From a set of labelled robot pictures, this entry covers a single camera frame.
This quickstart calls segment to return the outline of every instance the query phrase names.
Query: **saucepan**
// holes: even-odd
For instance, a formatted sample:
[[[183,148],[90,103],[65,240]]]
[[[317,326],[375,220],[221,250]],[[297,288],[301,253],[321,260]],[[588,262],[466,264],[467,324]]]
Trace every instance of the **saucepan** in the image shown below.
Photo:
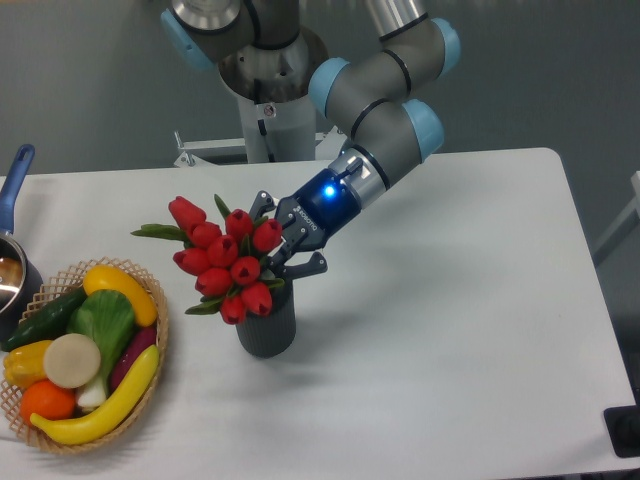
[[[32,145],[18,149],[0,190],[0,342],[11,336],[42,285],[40,273],[12,238],[16,198],[34,155]]]

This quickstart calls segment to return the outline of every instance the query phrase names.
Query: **plastic banana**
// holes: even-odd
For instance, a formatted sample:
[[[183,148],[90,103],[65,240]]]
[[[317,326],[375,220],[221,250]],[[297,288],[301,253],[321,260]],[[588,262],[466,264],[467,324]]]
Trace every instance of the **plastic banana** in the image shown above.
[[[133,410],[151,383],[159,362],[158,347],[151,345],[135,360],[111,396],[90,414],[69,420],[47,420],[32,413],[31,423],[63,445],[97,440],[113,431]]]

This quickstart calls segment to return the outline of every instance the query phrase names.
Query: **purple eggplant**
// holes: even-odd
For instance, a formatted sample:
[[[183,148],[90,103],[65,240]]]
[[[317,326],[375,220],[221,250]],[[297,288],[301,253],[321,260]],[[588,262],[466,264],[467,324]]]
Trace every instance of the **purple eggplant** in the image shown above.
[[[135,334],[131,343],[124,351],[116,366],[113,367],[113,371],[111,372],[111,378],[109,379],[109,386],[111,391],[113,392],[122,379],[127,374],[133,362],[135,362],[136,358],[140,356],[142,352],[144,352],[147,347],[156,344],[156,329],[155,327],[145,327]]]

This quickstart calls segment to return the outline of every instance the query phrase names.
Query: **red tulip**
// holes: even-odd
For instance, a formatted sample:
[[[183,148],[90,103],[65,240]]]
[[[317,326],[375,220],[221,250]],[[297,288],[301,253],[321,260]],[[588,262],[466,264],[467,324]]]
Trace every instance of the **red tulip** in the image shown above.
[[[220,314],[222,315],[222,320],[229,325],[244,322],[247,318],[247,309],[242,303],[240,295],[225,298],[220,306]]]
[[[260,262],[255,257],[240,257],[231,265],[231,278],[244,287],[260,276]]]
[[[242,301],[251,313],[255,313],[260,316],[267,316],[271,313],[271,307],[273,301],[271,299],[271,292],[262,282],[255,282],[242,289],[240,293]]]
[[[169,202],[169,212],[182,230],[188,231],[193,224],[202,223],[207,214],[184,197],[176,197]]]
[[[187,231],[187,236],[196,247],[207,248],[216,238],[222,236],[222,230],[215,223],[197,223]]]
[[[224,220],[227,235],[231,235],[236,242],[242,242],[245,235],[251,235],[253,232],[253,220],[244,210],[234,210]]]
[[[282,225],[274,218],[270,218],[253,234],[253,246],[260,252],[267,253],[280,245],[282,241]]]
[[[222,235],[209,245],[207,255],[211,265],[226,268],[238,258],[238,244],[231,235]]]
[[[219,297],[226,295],[233,285],[229,270],[224,268],[210,268],[198,275],[196,290],[206,297]]]
[[[207,252],[201,248],[187,248],[173,255],[173,261],[185,272],[200,275],[211,268]]]

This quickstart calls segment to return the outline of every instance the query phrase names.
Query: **green leaf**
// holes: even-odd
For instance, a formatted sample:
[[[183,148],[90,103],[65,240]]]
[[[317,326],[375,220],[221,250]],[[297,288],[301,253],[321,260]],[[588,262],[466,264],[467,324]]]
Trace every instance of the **green leaf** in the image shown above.
[[[131,232],[136,237],[162,238],[165,240],[178,240],[188,242],[189,237],[184,230],[175,225],[161,225],[159,223],[147,223],[140,227],[140,230]]]
[[[187,315],[211,315],[218,313],[220,311],[220,305],[222,305],[222,300],[224,300],[224,297],[202,302],[200,305],[187,308],[184,313]]]
[[[265,223],[267,220],[269,220],[269,217],[263,215],[262,217],[258,218],[255,222],[253,222],[253,229],[255,230],[256,228],[258,228],[260,225],[262,225],[263,223]]]
[[[207,296],[202,296],[200,297],[200,303],[205,303],[205,302],[213,302],[213,301],[219,301],[222,302],[222,300],[224,300],[225,295],[220,295],[217,297],[207,297]]]
[[[222,215],[222,218],[227,218],[229,215],[231,215],[231,210],[229,210],[229,207],[227,207],[227,204],[222,201],[222,199],[218,196],[218,194],[213,195],[213,200],[216,202],[216,207],[218,207],[218,210],[220,211],[220,215]]]
[[[238,255],[240,257],[248,257],[251,255],[251,239],[249,238],[249,235],[245,235],[242,239]]]
[[[269,290],[273,290],[274,288],[284,287],[284,280],[282,278],[274,278],[272,280],[262,280],[262,282],[269,288]]]

